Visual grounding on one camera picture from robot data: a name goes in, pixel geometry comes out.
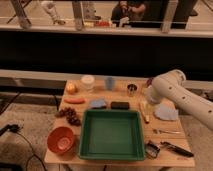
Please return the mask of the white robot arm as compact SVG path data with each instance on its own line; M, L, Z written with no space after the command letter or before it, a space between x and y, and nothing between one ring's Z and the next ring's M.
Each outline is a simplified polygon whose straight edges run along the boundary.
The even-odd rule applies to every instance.
M160 104L166 98L213 131L213 102L185 89L182 86L185 81L185 74L178 69L160 74L145 90L145 98L152 105Z

